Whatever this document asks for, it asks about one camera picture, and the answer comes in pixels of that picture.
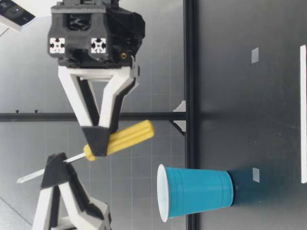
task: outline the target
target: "white strip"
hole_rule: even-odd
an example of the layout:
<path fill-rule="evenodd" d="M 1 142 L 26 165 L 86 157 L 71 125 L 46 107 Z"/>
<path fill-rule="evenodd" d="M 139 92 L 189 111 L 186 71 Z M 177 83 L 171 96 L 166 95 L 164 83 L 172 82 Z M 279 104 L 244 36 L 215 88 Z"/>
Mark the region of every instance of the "white strip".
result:
<path fill-rule="evenodd" d="M 306 46 L 301 46 L 301 182 L 307 182 Z"/>
<path fill-rule="evenodd" d="M 253 181 L 260 183 L 260 170 L 253 168 Z"/>
<path fill-rule="evenodd" d="M 259 47 L 251 51 L 251 63 L 254 64 L 259 61 Z"/>

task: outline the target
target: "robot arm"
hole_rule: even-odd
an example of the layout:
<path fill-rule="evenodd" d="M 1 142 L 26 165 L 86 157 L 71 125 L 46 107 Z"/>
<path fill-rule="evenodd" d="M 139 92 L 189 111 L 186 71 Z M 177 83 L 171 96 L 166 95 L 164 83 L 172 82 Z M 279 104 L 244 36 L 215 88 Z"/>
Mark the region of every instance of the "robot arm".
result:
<path fill-rule="evenodd" d="M 60 81 L 92 153 L 106 156 L 124 97 L 138 85 L 135 56 L 145 37 L 145 22 L 120 8 L 118 0 L 64 0 L 51 12 L 48 53 L 58 61 Z M 95 81 L 108 82 L 100 111 Z"/>

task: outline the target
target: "black metal bar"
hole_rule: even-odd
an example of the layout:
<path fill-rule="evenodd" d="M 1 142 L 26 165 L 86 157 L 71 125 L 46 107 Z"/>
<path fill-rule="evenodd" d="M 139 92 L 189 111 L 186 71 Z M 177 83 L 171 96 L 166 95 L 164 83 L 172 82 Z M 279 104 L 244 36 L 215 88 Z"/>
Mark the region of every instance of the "black metal bar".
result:
<path fill-rule="evenodd" d="M 194 0 L 184 0 L 185 94 L 187 102 L 186 167 L 195 168 Z M 196 229 L 196 215 L 187 215 L 187 230 Z"/>
<path fill-rule="evenodd" d="M 122 121 L 168 121 L 186 120 L 186 113 L 121 113 L 119 119 Z M 0 122 L 39 122 L 39 121 L 77 121 L 74 113 L 3 113 L 0 114 Z"/>

